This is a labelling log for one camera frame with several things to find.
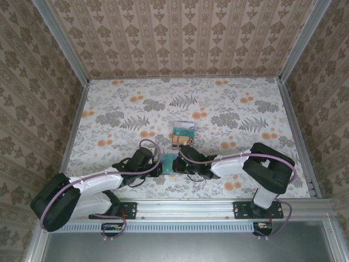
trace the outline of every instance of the perforated metal strip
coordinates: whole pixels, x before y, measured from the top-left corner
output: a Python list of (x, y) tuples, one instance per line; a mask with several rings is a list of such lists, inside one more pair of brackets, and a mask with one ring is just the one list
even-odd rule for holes
[[(69, 222), (53, 233), (100, 233), (101, 222)], [(128, 222), (128, 233), (248, 233), (253, 222)]]

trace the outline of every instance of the green object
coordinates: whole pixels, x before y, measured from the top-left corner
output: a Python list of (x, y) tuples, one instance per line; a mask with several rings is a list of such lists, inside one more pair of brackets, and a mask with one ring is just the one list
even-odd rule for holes
[(176, 154), (163, 154), (162, 164), (163, 164), (163, 175), (176, 174), (172, 169), (173, 161), (177, 158)]
[(175, 127), (175, 128), (173, 129), (173, 135), (179, 135), (180, 132), (182, 132), (182, 131), (184, 131), (184, 130), (185, 130), (185, 132), (183, 132), (183, 133), (181, 134), (181, 136), (187, 136), (187, 137), (191, 137), (191, 138), (194, 137), (194, 130), (192, 130), (192, 129), (187, 129), (187, 128), (179, 128), (179, 127)]

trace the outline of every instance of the small box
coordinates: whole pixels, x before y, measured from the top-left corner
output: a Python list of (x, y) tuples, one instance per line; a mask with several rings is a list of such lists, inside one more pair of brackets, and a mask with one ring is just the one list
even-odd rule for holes
[(188, 122), (175, 122), (173, 125), (172, 146), (177, 147), (177, 138), (180, 132), (183, 132), (179, 137), (179, 144), (182, 145), (187, 142), (190, 146), (193, 146), (194, 141), (194, 123)]

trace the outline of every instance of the aluminum frame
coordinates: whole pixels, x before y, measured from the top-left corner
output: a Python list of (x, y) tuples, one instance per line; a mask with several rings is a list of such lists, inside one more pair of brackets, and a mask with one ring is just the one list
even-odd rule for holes
[(69, 39), (62, 30), (57, 18), (54, 15), (54, 12), (50, 8), (49, 3), (43, 0), (33, 0), (33, 3), (40, 12), (40, 15), (43, 17), (50, 32), (57, 41), (57, 44), (62, 49), (65, 57), (67, 58), (70, 66), (74, 70), (80, 83), (83, 87), (86, 87), (88, 85), (88, 73), (86, 72), (83, 64), (81, 63), (78, 55), (74, 51), (74, 48), (71, 45)]
[(318, 186), (314, 170), (311, 165), (310, 157), (308, 151), (306, 150), (305, 142), (300, 131), (300, 127), (297, 121), (296, 113), (294, 112), (290, 95), (284, 81), (278, 81), (279, 91), (281, 95), (282, 102), (284, 104), (285, 112), (287, 115), (288, 122), (290, 124), (291, 132), (294, 138), (294, 143), (299, 155), (300, 163), (302, 165), (303, 171), (308, 178), (309, 192), (311, 195), (311, 188), (314, 189), (315, 197), (322, 198), (320, 187)]
[[(138, 203), (137, 216), (133, 223), (144, 222), (258, 222), (262, 219), (234, 218), (233, 202), (251, 199), (127, 199)], [(335, 214), (329, 199), (283, 199), (291, 204), (293, 212), (290, 221), (322, 221), (335, 261), (347, 261), (347, 251), (341, 244), (343, 239), (336, 228)], [(289, 214), (287, 205), (282, 205), (285, 218)], [(88, 223), (88, 219), (73, 222)], [(114, 222), (106, 219), (103, 222)], [(50, 233), (37, 225), (29, 247), (26, 262), (41, 261)]]
[(332, 0), (320, 0), (316, 1), (308, 19), (306, 20), (290, 54), (288, 55), (284, 66), (280, 72), (280, 79), (285, 81), (290, 76), (294, 66), (299, 60), (302, 52), (308, 44), (312, 34), (314, 33), (317, 25), (320, 23), (321, 18), (325, 14), (329, 4)]
[(82, 90), (79, 105), (77, 106), (76, 114), (74, 117), (73, 125), (71, 126), (71, 131), (69, 134), (67, 146), (65, 148), (64, 155), (63, 155), (62, 162), (61, 162), (61, 166), (59, 168), (60, 173), (66, 172), (66, 170), (68, 168), (71, 150), (73, 150), (76, 133), (77, 133), (77, 130), (79, 128), (80, 119), (82, 116), (83, 108), (84, 108), (86, 100), (87, 100), (88, 91), (89, 91), (89, 86), (86, 86)]

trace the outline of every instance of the floral wallpaper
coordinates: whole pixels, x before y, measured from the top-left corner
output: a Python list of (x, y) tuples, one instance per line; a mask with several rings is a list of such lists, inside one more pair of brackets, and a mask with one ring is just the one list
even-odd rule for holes
[(349, 2), (332, 1), (287, 79), (322, 194), (349, 240)]
[[(309, 197), (275, 78), (92, 80), (68, 175), (90, 174), (131, 157), (143, 138), (164, 153), (178, 153), (171, 145), (175, 121), (194, 122), (194, 147), (203, 154), (236, 154), (262, 142), (288, 155), (299, 177), (283, 197)], [(178, 174), (147, 178), (142, 186), (115, 193), (120, 198), (252, 198), (257, 187), (246, 174), (201, 183)]]
[(49, 0), (90, 79), (276, 76), (315, 0)]
[(0, 1), (0, 261), (21, 261), (29, 203), (59, 170), (82, 87), (31, 1)]

